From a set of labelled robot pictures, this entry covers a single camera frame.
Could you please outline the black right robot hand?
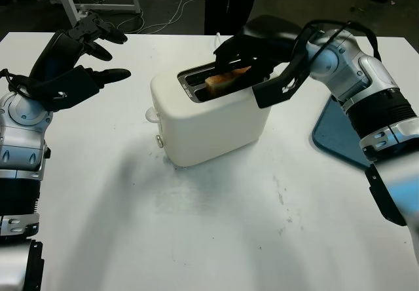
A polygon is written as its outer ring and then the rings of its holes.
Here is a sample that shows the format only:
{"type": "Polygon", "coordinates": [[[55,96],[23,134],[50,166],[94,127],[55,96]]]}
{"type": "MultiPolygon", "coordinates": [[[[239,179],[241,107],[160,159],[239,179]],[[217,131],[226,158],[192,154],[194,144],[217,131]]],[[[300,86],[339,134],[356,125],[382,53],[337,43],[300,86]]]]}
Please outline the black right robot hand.
{"type": "Polygon", "coordinates": [[[215,72],[231,71],[230,63],[238,58],[249,68],[239,80],[248,87],[262,83],[277,65],[291,60],[301,31],[299,25],[283,18],[258,16],[215,50],[215,72]]]}

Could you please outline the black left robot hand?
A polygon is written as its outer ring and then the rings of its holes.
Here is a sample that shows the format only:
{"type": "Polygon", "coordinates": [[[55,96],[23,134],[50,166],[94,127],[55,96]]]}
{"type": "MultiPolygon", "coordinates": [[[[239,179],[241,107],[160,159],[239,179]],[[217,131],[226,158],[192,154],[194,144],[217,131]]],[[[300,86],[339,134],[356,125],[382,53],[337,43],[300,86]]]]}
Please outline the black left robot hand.
{"type": "Polygon", "coordinates": [[[97,44],[97,39],[118,45],[128,40],[119,29],[91,14],[79,20],[73,28],[57,31],[38,57],[29,76],[36,81],[49,81],[73,69],[84,54],[110,61],[112,55],[97,44]]]}

